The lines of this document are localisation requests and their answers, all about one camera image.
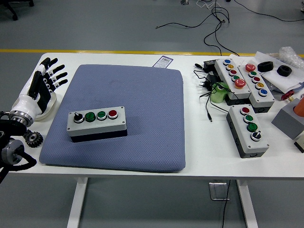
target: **black rubber ring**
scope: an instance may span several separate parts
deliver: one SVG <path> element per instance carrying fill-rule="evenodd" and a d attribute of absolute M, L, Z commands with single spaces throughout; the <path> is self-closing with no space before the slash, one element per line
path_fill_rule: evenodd
<path fill-rule="evenodd" d="M 288 66 L 281 65 L 276 71 L 280 76 L 287 77 L 293 70 Z"/>
<path fill-rule="evenodd" d="M 259 65 L 257 65 L 257 70 L 259 72 L 268 72 L 268 71 L 273 70 L 273 68 L 274 68 L 274 63 L 271 61 L 263 62 L 263 63 L 260 63 Z"/>

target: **blue button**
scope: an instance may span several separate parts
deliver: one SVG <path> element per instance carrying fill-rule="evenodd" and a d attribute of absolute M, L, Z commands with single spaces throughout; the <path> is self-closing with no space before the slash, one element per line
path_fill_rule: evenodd
<path fill-rule="evenodd" d="M 229 59 L 225 59 L 223 63 L 224 63 L 224 65 L 228 65 L 231 63 L 231 61 Z"/>
<path fill-rule="evenodd" d="M 261 89 L 261 93 L 262 93 L 262 94 L 267 94 L 267 90 Z"/>
<path fill-rule="evenodd" d="M 267 96 L 267 90 L 265 90 L 265 89 L 260 89 L 259 91 L 258 91 L 258 94 L 260 95 L 260 96 Z"/>

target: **label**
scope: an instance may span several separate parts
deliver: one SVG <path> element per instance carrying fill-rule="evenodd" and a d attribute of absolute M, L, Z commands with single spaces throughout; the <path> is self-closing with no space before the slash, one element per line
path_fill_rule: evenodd
<path fill-rule="evenodd" d="M 154 65 L 153 67 L 158 68 L 167 68 L 169 64 L 173 61 L 173 58 L 169 58 L 166 56 L 162 56 Z"/>

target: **gear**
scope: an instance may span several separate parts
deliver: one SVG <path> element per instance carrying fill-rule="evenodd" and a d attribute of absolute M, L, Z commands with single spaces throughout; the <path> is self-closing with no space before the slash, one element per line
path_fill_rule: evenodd
<path fill-rule="evenodd" d="M 25 142 L 31 148 L 39 147 L 43 142 L 43 137 L 39 132 L 32 132 L 31 130 L 27 130 L 23 135 Z"/>

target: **floor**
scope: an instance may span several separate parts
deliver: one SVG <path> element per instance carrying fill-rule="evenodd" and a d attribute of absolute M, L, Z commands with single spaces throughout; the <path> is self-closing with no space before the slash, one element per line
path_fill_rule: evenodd
<path fill-rule="evenodd" d="M 303 19 L 301 1 L 237 0 L 252 10 L 284 20 Z M 52 50 L 116 50 L 218 53 L 203 40 L 218 21 L 195 0 L 34 0 L 12 3 L 19 20 L 0 5 L 0 110 L 9 110 L 41 55 Z M 220 43 L 239 54 L 277 53 L 291 46 L 304 54 L 303 21 L 282 22 L 257 15 L 235 1 L 217 1 L 230 23 L 217 32 Z M 216 45 L 214 36 L 206 42 Z M 86 227 L 219 228 L 224 202 L 211 201 L 208 182 L 188 179 L 91 179 L 80 221 Z M 76 181 L 63 177 L 9 174 L 0 185 L 0 227 L 66 227 Z M 302 227 L 303 180 L 252 180 L 249 190 L 260 228 Z M 235 181 L 224 227 L 246 227 Z"/>

